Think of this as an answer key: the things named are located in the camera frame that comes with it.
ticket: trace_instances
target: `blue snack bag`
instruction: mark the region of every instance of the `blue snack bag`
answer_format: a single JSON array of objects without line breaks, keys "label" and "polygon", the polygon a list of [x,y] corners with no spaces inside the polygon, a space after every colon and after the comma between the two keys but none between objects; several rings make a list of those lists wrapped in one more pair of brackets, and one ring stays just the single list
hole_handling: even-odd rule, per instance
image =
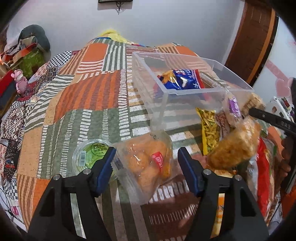
[{"label": "blue snack bag", "polygon": [[167,89],[188,90],[204,88],[197,69],[171,69],[161,76],[159,75],[158,78]]}]

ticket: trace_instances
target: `red label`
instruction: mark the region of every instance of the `red label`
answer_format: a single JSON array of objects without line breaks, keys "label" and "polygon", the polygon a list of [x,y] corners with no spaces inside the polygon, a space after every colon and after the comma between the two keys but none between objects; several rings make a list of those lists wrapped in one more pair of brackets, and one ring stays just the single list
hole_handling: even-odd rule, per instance
[{"label": "red label", "polygon": [[151,157],[159,165],[159,168],[163,167],[163,156],[159,151],[154,153]]}]

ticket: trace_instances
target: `pink toy figure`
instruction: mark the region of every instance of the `pink toy figure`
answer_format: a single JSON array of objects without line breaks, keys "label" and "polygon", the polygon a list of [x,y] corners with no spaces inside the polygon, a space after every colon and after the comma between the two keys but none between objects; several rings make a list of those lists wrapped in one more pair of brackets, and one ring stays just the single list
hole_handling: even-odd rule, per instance
[{"label": "pink toy figure", "polygon": [[23,75],[22,70],[20,69],[15,70],[15,73],[11,74],[11,77],[15,79],[15,82],[16,82],[15,87],[17,89],[17,93],[23,96],[28,85],[28,80]]}]

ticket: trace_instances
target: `purple label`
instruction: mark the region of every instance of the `purple label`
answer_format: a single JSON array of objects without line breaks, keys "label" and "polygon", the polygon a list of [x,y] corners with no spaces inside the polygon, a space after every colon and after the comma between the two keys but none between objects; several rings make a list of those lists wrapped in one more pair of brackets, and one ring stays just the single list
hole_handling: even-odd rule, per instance
[{"label": "purple label", "polygon": [[233,96],[231,99],[228,99],[229,103],[229,112],[236,115],[237,117],[241,117],[241,112],[239,110],[239,106],[237,104],[237,99]]}]

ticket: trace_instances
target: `patchwork quilt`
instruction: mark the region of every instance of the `patchwork quilt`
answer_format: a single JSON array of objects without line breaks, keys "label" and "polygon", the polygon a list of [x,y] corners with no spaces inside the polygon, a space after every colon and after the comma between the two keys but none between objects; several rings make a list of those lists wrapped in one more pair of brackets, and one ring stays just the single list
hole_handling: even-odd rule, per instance
[{"label": "patchwork quilt", "polygon": [[[72,161],[79,143],[94,138],[115,143],[151,131],[147,111],[132,81],[134,51],[197,56],[174,43],[143,47],[95,39],[80,51],[64,52],[43,65],[30,79],[26,96],[18,98],[3,117],[2,186],[20,207],[19,217],[27,228],[51,177],[56,173],[73,176],[85,168]],[[200,68],[210,72],[206,64]],[[195,157],[201,156],[199,124],[168,134],[174,157],[182,146]],[[77,200],[75,196],[71,199],[76,231],[83,237]],[[142,206],[130,204],[120,183],[112,181],[97,205],[113,241],[182,241],[198,201],[189,192],[184,176],[179,175],[160,186]]]}]

